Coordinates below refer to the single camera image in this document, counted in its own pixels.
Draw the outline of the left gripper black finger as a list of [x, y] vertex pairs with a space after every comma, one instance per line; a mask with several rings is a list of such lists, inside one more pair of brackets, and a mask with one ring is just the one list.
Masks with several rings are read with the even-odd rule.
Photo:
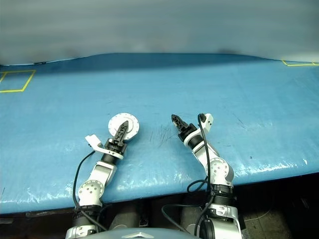
[[123, 143], [123, 140], [124, 140], [124, 137], [127, 133], [127, 130], [129, 128], [129, 122], [128, 121], [125, 121], [123, 122], [119, 128], [117, 129], [117, 132], [115, 134], [115, 142], [116, 144], [124, 144]]

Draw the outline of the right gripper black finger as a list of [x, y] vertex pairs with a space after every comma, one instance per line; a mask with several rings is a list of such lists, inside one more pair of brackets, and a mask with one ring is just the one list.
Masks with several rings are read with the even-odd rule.
[[186, 131], [189, 128], [189, 125], [177, 115], [171, 115], [171, 121], [179, 131]]

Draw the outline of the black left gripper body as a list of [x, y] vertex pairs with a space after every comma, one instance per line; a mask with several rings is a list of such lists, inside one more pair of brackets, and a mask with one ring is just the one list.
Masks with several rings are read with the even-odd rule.
[[122, 141], [118, 141], [118, 140], [109, 138], [107, 140], [107, 142], [105, 143], [104, 147], [107, 150], [116, 152], [116, 153], [118, 153], [118, 154], [123, 156], [125, 151], [126, 151], [127, 144], [122, 142]]

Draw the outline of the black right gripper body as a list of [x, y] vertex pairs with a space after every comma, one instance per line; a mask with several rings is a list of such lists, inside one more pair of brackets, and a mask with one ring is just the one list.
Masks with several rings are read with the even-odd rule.
[[193, 132], [195, 132], [197, 128], [191, 123], [191, 124], [183, 124], [179, 129], [178, 137], [182, 142], [185, 141], [185, 139]]

